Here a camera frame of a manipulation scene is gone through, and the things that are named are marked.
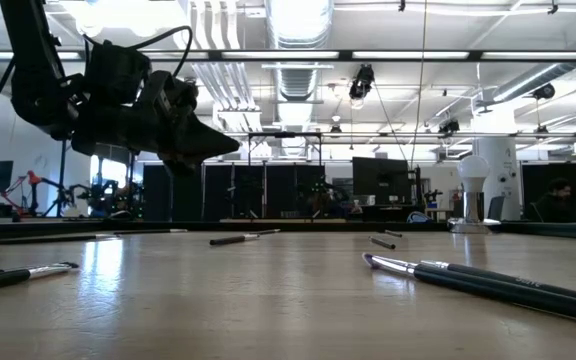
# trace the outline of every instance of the metal ferrule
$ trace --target metal ferrule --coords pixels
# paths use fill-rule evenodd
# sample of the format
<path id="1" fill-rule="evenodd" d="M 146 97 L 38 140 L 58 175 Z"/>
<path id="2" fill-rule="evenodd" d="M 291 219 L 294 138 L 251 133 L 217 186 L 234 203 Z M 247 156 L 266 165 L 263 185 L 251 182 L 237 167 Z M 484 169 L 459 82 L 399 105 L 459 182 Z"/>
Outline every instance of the metal ferrule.
<path id="1" fill-rule="evenodd" d="M 36 268 L 28 269 L 30 272 L 30 279 L 36 279 L 44 276 L 49 276 L 53 274 L 68 272 L 72 269 L 68 265 L 61 265 L 61 264 L 53 264 L 48 266 L 40 266 Z"/>
<path id="2" fill-rule="evenodd" d="M 445 263 L 441 261 L 428 261 L 428 260 L 421 260 L 421 263 L 428 266 L 434 266 L 440 269 L 447 269 L 450 263 Z"/>
<path id="3" fill-rule="evenodd" d="M 372 257 L 372 261 L 374 264 L 378 265 L 380 269 L 399 275 L 413 276 L 415 274 L 415 268 L 417 267 L 417 264 L 415 263 L 409 263 L 406 261 L 389 259 L 374 255 Z"/>

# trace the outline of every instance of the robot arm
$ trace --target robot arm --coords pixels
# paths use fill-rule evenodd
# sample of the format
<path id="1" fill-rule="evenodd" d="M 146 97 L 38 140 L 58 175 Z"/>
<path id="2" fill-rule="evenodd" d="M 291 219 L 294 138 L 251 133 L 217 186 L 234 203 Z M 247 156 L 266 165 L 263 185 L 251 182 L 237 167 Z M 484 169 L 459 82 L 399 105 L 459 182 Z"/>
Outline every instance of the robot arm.
<path id="1" fill-rule="evenodd" d="M 136 47 L 93 43 L 85 75 L 66 76 L 42 3 L 0 1 L 14 53 L 12 104 L 21 118 L 55 140 L 72 139 L 72 148 L 87 155 L 97 144 L 157 153 L 175 175 L 239 148 L 196 117 L 194 83 L 151 72 Z"/>

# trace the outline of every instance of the white cylinder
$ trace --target white cylinder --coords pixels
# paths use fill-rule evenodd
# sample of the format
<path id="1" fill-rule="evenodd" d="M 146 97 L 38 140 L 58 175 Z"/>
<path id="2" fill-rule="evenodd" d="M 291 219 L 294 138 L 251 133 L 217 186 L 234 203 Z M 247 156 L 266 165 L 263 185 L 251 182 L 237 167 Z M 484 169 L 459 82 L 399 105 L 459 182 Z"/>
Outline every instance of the white cylinder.
<path id="1" fill-rule="evenodd" d="M 490 201 L 497 196 L 504 197 L 500 220 L 519 220 L 519 180 L 517 150 L 514 138 L 479 138 L 473 145 L 473 153 L 486 159 L 490 174 L 483 187 L 484 211 L 489 217 Z"/>

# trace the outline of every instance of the table surface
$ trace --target table surface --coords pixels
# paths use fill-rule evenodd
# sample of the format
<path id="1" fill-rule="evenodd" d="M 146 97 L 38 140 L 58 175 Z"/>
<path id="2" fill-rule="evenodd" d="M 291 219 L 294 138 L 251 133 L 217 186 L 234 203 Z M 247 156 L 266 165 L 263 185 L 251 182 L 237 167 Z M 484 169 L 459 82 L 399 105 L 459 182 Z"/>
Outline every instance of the table surface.
<path id="1" fill-rule="evenodd" d="M 0 246 L 0 268 L 81 269 L 0 289 L 0 359 L 576 359 L 576 321 L 372 271 L 362 252 L 576 290 L 576 239 L 225 233 Z"/>

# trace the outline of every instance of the person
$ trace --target person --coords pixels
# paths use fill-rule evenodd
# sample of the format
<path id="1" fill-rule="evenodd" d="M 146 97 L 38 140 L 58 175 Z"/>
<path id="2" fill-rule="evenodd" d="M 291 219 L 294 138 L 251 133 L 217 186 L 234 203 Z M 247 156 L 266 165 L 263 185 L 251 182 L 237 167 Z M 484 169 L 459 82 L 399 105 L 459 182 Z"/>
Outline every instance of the person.
<path id="1" fill-rule="evenodd" d="M 535 203 L 543 222 L 576 223 L 576 209 L 570 202 L 572 195 L 568 180 L 559 178 L 548 184 L 548 192 Z"/>

